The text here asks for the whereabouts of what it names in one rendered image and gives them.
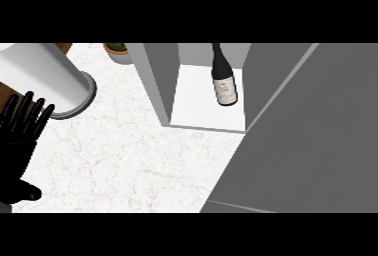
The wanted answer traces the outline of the flat dark grey cabinet door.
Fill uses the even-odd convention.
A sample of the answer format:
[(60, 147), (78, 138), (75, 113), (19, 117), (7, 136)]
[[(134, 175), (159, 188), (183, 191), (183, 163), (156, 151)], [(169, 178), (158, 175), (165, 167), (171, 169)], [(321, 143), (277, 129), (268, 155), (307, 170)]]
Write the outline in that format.
[(378, 212), (378, 44), (316, 47), (202, 210)]

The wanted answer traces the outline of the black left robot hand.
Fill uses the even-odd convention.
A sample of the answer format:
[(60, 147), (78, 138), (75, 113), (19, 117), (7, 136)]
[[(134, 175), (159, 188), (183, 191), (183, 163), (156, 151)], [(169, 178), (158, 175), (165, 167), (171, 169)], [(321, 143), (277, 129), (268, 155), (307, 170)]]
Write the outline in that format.
[(31, 106), (32, 96), (32, 91), (23, 98), (13, 94), (0, 111), (0, 202), (4, 204), (41, 198), (41, 190), (22, 180), (22, 175), (54, 105), (42, 107), (45, 100), (39, 98)]

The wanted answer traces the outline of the white cylindrical container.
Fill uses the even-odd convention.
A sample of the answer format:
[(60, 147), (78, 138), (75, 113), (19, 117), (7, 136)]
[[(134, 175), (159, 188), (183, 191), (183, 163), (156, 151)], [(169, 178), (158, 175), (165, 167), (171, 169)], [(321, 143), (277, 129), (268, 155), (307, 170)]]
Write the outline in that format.
[(56, 120), (85, 110), (97, 91), (93, 77), (78, 70), (54, 43), (0, 43), (0, 82), (44, 98), (54, 105)]

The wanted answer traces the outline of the dark green wine bottle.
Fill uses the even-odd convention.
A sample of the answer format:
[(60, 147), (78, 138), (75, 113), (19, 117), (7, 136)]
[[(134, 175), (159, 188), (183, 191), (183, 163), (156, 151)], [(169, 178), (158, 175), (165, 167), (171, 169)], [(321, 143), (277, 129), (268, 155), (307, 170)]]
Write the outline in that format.
[(212, 54), (211, 77), (217, 102), (221, 106), (230, 106), (237, 102), (234, 76), (218, 43), (212, 43)]

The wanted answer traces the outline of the potted plant in grey pot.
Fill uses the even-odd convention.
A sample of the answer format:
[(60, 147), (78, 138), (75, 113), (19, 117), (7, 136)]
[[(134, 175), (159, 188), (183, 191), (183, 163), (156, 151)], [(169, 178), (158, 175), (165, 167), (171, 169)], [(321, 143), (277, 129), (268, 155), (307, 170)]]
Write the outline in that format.
[(115, 63), (121, 65), (129, 65), (132, 63), (131, 55), (124, 43), (104, 43), (103, 48)]

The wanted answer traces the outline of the grey open cabinet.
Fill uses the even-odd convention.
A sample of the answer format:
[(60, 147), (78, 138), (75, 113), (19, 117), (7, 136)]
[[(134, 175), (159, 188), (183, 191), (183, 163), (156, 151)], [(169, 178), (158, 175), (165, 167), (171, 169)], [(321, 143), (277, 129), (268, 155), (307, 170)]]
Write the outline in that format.
[(245, 133), (242, 68), (249, 43), (222, 43), (237, 91), (231, 106), (217, 103), (209, 43), (128, 43), (132, 64), (163, 127)]

